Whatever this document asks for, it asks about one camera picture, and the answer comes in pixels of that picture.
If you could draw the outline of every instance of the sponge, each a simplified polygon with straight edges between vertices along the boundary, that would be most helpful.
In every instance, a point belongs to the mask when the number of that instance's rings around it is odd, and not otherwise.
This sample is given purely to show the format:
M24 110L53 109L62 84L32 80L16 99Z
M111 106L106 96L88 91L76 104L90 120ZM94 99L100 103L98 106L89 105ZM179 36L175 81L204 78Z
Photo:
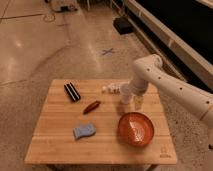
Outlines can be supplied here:
M82 126L75 127L73 130L73 134L76 140L82 137L90 137L95 135L95 127L93 124L86 124Z

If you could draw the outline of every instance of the orange bowl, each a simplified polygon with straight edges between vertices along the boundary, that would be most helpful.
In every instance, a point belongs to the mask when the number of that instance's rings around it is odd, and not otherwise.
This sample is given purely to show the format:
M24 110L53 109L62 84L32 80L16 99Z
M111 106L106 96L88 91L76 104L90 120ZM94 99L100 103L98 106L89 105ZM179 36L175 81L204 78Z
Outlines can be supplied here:
M128 144L143 147L152 140L154 127L145 115L130 112L124 114L119 120L118 135Z

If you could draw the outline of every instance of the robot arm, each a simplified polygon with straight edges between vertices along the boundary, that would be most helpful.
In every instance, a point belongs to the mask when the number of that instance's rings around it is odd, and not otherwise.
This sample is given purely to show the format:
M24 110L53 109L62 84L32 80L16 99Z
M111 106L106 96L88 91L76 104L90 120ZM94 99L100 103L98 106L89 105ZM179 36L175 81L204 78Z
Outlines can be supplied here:
M129 84L131 91L142 95L150 82L196 115L208 127L213 128L213 94L166 74L161 70L162 64L158 55L136 60L133 65L133 79Z

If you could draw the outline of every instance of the white cup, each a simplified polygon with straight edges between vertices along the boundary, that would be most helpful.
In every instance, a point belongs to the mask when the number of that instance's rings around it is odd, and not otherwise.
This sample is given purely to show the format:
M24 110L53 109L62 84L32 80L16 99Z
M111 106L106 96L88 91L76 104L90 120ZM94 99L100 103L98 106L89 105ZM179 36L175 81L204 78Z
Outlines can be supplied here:
M120 98L122 104L129 104L132 99L132 93L129 89L129 84L121 84L119 87Z

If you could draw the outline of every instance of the concrete floor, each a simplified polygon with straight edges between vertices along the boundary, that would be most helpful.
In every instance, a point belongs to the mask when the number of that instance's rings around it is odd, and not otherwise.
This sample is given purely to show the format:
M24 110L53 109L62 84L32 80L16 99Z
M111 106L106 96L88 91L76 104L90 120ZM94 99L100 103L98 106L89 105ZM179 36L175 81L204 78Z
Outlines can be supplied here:
M131 62L148 49L134 34L120 36L112 26L117 14L104 3L53 19L43 0L1 0L0 17L0 170L47 171L24 158L49 85L55 78L130 78ZM102 55L114 48L115 53ZM207 128L161 92L178 155L175 166L156 170L201 170ZM64 170L143 170L141 166L69 166Z

